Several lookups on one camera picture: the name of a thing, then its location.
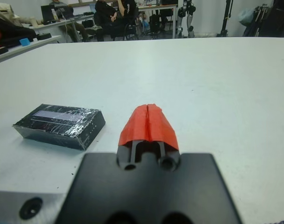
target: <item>white table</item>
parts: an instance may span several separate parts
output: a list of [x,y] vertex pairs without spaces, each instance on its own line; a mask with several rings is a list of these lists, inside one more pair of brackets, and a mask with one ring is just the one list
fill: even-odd
[[77,21],[88,20],[88,19],[94,19],[94,15],[84,15],[84,16],[79,16],[79,17],[75,17],[75,18],[70,18],[68,20],[62,20],[62,21],[59,21],[59,22],[50,23],[48,25],[38,25],[37,28],[32,28],[32,29],[35,30],[37,33],[41,33],[45,29],[65,26],[67,24],[72,24],[72,27],[73,27],[73,30],[76,34],[77,40],[78,40],[78,42],[80,42],[80,37],[79,37],[79,34],[78,34],[78,32],[77,32],[77,30],[74,26],[74,23],[77,22]]
[[0,62],[5,61],[9,58],[15,57],[17,55],[20,55],[22,53],[25,53],[27,51],[33,50],[35,48],[42,47],[46,44],[56,43],[57,40],[60,39],[60,38],[61,38],[61,36],[52,36],[49,39],[41,40],[41,41],[38,41],[36,38],[34,38],[33,42],[30,42],[30,45],[28,45],[28,46],[23,47],[23,46],[19,45],[19,46],[8,49],[7,53],[0,55]]
[[245,224],[284,220],[284,38],[52,44],[0,63],[0,190],[69,189],[84,152],[11,127],[41,103],[102,110],[88,152],[116,152],[133,110],[156,103],[180,152],[214,155]]
[[153,11],[153,10],[162,10],[162,9],[173,9],[173,24],[172,24],[172,38],[175,38],[176,30],[176,7],[177,4],[172,5],[159,5],[159,6],[139,6],[139,12]]

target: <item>computer monitor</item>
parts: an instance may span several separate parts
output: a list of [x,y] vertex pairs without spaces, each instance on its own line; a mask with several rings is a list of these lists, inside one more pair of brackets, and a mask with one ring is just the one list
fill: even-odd
[[89,6],[90,6],[91,12],[96,13],[96,10],[95,10],[95,3],[89,4]]
[[43,14],[43,21],[44,22],[54,20],[52,8],[54,9],[55,6],[54,5],[41,6],[41,12]]
[[58,17],[61,17],[60,15],[63,16],[65,19],[72,18],[73,15],[73,10],[69,6],[58,6],[56,7],[56,13],[59,15]]

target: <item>plastic bag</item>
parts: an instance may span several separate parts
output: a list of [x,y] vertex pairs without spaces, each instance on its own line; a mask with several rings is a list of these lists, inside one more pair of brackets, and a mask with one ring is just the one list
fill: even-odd
[[239,22],[244,26],[248,26],[252,22],[253,16],[254,16],[254,9],[246,8],[239,13],[238,15]]

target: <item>black metal plate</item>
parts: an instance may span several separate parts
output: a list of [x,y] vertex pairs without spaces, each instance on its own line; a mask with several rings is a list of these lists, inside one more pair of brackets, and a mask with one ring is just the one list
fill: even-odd
[[182,154],[170,172],[151,153],[132,170],[116,154],[86,154],[56,223],[118,223],[108,220],[120,213],[127,223],[181,223],[163,221],[174,212],[193,224],[241,223],[212,155]]

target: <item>black box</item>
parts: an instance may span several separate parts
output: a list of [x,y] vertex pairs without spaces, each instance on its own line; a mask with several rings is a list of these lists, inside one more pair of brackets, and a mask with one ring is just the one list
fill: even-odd
[[86,150],[105,123],[100,110],[41,104],[13,127],[26,139]]

